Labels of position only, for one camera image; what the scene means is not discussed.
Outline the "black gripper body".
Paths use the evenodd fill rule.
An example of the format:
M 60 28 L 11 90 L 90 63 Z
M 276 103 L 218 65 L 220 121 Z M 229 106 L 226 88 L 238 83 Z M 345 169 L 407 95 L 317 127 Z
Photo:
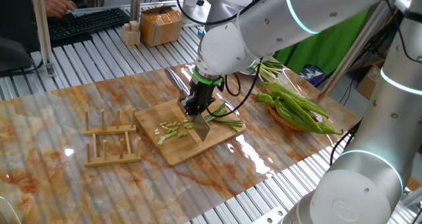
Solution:
M 214 91 L 214 85 L 204 84 L 202 82 L 193 82 L 191 81 L 189 86 L 190 89 L 190 98 L 188 100 L 188 105 L 191 107 L 208 107 L 215 99 L 212 97 L 212 92 Z

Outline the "person's bare hand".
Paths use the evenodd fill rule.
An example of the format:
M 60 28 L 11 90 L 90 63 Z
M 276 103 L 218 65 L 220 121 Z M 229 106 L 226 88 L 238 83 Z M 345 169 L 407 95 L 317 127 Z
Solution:
M 68 0 L 45 0 L 47 17 L 63 18 L 68 11 L 74 11 L 73 4 Z

